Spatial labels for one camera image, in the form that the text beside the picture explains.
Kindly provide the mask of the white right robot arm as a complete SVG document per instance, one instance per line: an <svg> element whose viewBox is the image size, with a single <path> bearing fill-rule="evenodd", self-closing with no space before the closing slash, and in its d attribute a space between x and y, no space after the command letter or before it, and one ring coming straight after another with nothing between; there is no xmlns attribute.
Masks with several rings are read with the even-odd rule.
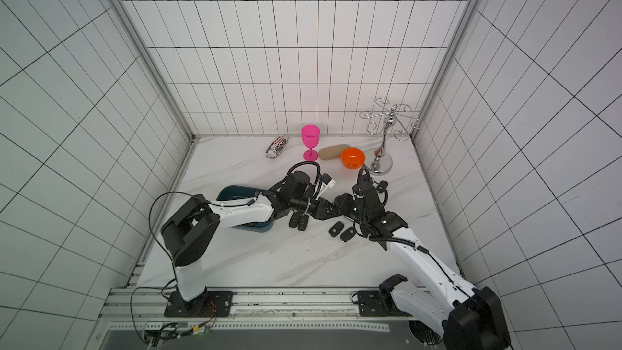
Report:
<svg viewBox="0 0 622 350"><path fill-rule="evenodd" d="M449 269L397 213L385 209L386 189L367 167L353 186L354 214L363 238L396 257L426 288L421 292L404 275L384 286L390 307L410 314L439 335L448 349L507 349L512 346L501 300L488 287L477 288Z"/></svg>

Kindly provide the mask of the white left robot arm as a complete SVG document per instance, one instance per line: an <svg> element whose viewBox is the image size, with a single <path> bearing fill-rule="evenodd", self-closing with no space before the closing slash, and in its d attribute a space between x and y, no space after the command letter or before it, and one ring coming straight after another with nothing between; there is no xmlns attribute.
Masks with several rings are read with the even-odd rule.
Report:
<svg viewBox="0 0 622 350"><path fill-rule="evenodd" d="M293 199L307 204L326 187L322 178L312 181L306 173L293 171L269 189L244 186L232 199L210 201L202 194L190 195L160 228L177 281L175 294L184 302L191 302L207 291L202 257L218 228L270 225L288 215Z"/></svg>

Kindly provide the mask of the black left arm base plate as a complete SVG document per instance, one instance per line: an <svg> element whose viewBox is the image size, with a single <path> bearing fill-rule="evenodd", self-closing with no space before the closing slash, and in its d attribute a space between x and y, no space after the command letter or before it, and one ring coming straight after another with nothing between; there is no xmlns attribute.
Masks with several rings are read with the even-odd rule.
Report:
<svg viewBox="0 0 622 350"><path fill-rule="evenodd" d="M181 319L225 318L230 315L233 295L231 291L206 290L192 301L185 301L181 293L174 291L168 297L164 316Z"/></svg>

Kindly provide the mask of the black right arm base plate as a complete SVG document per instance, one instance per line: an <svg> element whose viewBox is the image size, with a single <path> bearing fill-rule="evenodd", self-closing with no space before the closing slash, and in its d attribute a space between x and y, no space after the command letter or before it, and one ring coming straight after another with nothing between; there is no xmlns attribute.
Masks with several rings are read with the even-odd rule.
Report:
<svg viewBox="0 0 622 350"><path fill-rule="evenodd" d="M408 316L398 310L389 296L382 291L358 291L352 295L351 301L359 309L362 317L398 317Z"/></svg>

